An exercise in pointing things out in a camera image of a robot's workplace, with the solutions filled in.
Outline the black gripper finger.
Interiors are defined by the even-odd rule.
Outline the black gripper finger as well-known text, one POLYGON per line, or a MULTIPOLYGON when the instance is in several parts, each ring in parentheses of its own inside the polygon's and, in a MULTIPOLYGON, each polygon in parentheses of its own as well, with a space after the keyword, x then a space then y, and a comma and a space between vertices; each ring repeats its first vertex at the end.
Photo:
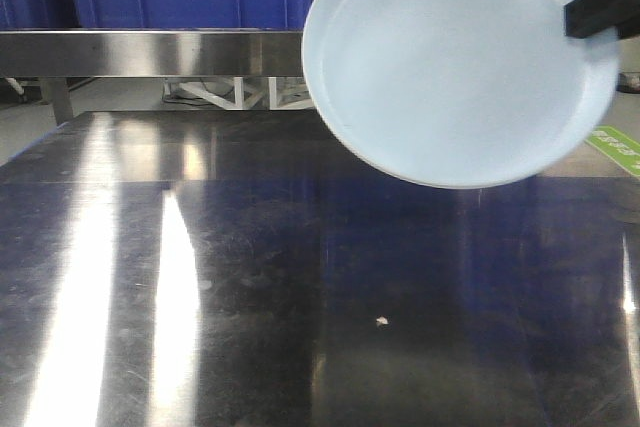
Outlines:
POLYGON ((614 28, 620 40, 639 36, 639 0, 573 0, 564 6, 565 34, 586 39, 614 28))

